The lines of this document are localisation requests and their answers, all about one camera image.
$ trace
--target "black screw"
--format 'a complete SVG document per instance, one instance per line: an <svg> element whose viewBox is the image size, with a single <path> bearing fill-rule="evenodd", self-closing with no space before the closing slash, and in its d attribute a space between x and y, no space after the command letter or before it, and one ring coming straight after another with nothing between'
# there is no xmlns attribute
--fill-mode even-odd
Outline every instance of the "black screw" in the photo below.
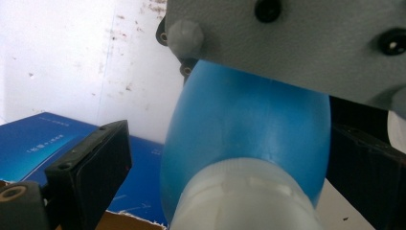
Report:
<svg viewBox="0 0 406 230"><path fill-rule="evenodd" d="M275 21L282 11L279 0L259 0L255 5L255 16L257 20L264 23Z"/></svg>
<svg viewBox="0 0 406 230"><path fill-rule="evenodd" d="M401 55L406 51L406 30L392 29L378 40L379 49L387 56Z"/></svg>

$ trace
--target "white surface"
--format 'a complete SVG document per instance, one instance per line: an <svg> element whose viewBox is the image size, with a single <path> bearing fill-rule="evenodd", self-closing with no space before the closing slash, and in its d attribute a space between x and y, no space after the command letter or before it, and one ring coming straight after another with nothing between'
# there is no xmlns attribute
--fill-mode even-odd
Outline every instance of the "white surface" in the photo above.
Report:
<svg viewBox="0 0 406 230"><path fill-rule="evenodd" d="M316 211L325 230L374 229L328 180L325 180Z"/></svg>
<svg viewBox="0 0 406 230"><path fill-rule="evenodd" d="M388 115L388 135L391 145L406 153L406 121L392 111Z"/></svg>
<svg viewBox="0 0 406 230"><path fill-rule="evenodd" d="M220 161L184 189L172 230L321 230L308 197L281 168L252 158Z"/></svg>
<svg viewBox="0 0 406 230"><path fill-rule="evenodd" d="M0 2L0 122L121 119L163 143L183 77L155 39L163 0Z"/></svg>

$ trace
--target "blue box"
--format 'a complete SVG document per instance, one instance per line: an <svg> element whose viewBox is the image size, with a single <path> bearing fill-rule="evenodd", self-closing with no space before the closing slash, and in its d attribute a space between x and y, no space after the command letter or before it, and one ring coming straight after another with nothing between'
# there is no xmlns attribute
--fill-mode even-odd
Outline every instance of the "blue box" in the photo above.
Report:
<svg viewBox="0 0 406 230"><path fill-rule="evenodd" d="M97 128L51 113L0 126L0 180L45 185L45 168ZM166 225L159 195L163 145L138 137L130 145L133 167L108 210Z"/></svg>

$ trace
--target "black plastic bracket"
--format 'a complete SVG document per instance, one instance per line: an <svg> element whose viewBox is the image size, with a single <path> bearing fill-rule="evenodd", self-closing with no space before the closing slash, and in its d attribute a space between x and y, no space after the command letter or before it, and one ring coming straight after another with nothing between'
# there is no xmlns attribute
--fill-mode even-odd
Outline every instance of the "black plastic bracket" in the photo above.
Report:
<svg viewBox="0 0 406 230"><path fill-rule="evenodd" d="M101 126L45 170L44 188L0 190L0 229L95 229L131 167L127 121Z"/></svg>
<svg viewBox="0 0 406 230"><path fill-rule="evenodd" d="M406 229L403 152L359 129L334 125L327 179L375 229Z"/></svg>

